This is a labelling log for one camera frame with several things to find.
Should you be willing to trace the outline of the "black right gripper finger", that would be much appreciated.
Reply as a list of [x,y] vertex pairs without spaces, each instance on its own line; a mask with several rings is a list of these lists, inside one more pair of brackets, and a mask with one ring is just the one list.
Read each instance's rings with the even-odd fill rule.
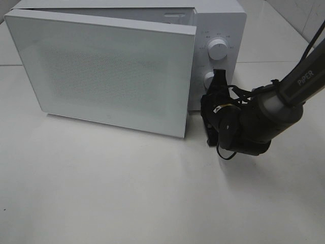
[[226,70],[225,69],[214,69],[213,70],[213,82],[226,83]]

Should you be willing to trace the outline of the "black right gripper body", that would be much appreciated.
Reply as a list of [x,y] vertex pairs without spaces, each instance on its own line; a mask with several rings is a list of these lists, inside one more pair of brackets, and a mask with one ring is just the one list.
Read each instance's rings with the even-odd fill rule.
[[225,77],[215,76],[201,98],[201,117],[203,119],[207,144],[216,146],[219,134],[223,131],[221,122],[231,113],[237,114],[239,107],[230,97],[228,83]]

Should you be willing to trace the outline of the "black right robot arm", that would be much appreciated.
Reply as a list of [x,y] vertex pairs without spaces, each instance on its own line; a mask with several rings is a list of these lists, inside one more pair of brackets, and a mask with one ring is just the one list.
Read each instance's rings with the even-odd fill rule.
[[313,48],[323,31],[322,24],[298,64],[269,85],[243,90],[227,83],[225,70],[215,69],[201,98],[207,144],[232,152],[227,160],[237,153],[258,156],[297,123],[306,101],[324,89],[324,41]]

